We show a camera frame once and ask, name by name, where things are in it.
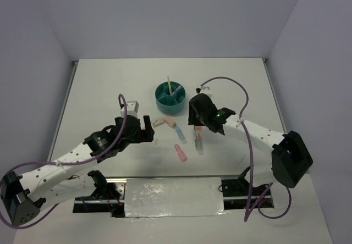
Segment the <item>purple gel pen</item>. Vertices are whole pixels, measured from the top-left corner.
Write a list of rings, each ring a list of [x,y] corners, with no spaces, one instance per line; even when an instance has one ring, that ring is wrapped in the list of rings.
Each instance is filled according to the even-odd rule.
[[[182,89],[183,87],[181,85],[179,85],[173,92],[171,95],[176,94],[180,89]]]

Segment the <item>yellow gel pen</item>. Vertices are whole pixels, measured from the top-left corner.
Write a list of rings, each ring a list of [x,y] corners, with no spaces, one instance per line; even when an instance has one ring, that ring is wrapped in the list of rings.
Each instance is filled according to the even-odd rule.
[[[172,91],[172,85],[171,85],[169,76],[167,76],[167,83],[168,83],[169,95],[171,96],[173,91]]]

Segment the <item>green gel pen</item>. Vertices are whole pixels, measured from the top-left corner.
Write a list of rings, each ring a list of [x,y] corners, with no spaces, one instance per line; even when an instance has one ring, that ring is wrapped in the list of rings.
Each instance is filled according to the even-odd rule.
[[[194,133],[194,144],[195,144],[195,149],[196,149],[196,151],[198,151],[197,129],[196,129],[196,126],[194,126],[193,133]]]

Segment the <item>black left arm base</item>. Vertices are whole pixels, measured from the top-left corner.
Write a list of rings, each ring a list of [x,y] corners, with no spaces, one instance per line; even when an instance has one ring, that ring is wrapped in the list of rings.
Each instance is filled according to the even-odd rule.
[[[126,180],[105,178],[97,170],[88,176],[93,179],[93,193],[76,198],[73,213],[109,213],[114,218],[125,218]]]

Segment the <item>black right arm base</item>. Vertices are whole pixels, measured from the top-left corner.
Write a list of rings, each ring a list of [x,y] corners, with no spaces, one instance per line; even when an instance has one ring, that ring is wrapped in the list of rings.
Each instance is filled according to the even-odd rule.
[[[249,172],[250,167],[247,167],[239,176],[221,178],[221,184],[218,186],[218,191],[223,195],[223,205],[225,210],[246,209],[249,193],[249,182],[245,180],[245,175]],[[261,193],[268,187],[268,184],[263,184],[258,187],[253,187],[250,207],[257,199],[260,200],[261,207],[273,208],[271,192],[268,190],[264,197],[260,198]]]

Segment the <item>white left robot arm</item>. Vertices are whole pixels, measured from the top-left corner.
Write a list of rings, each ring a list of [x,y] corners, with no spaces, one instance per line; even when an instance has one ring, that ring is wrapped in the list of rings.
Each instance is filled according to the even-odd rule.
[[[13,229],[27,229],[39,223],[41,211],[73,198],[119,201],[119,190],[93,168],[130,144],[152,142],[154,133],[148,115],[142,120],[117,117],[114,125],[92,133],[53,162],[38,162],[37,169],[23,174],[11,169],[1,180],[1,200],[9,217],[1,221]]]

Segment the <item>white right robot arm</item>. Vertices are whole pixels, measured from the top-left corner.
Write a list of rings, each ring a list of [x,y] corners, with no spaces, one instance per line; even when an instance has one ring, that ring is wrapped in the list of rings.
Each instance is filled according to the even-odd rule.
[[[247,176],[239,182],[239,189],[245,195],[252,195],[263,184],[279,183],[294,188],[313,164],[297,132],[285,134],[269,130],[241,118],[231,109],[218,109],[204,93],[190,100],[188,122],[244,142],[250,139],[252,147],[265,154],[268,164],[254,165],[253,177]]]

